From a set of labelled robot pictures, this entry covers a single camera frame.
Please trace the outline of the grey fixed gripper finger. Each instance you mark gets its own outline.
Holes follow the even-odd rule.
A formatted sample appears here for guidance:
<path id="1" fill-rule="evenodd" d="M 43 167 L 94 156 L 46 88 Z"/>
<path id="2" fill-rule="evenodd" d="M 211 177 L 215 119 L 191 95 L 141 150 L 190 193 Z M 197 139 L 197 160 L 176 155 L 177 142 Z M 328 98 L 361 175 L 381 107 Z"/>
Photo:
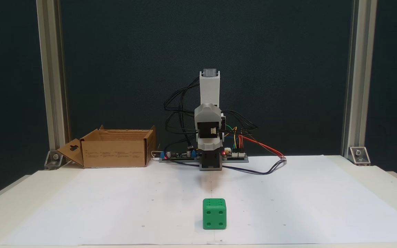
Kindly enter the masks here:
<path id="1" fill-rule="evenodd" d="M 201 149 L 202 151 L 214 151 L 216 149 L 219 149 L 219 147 L 220 147 L 219 142 L 211 142 L 211 143 L 198 142 L 198 148 Z"/>

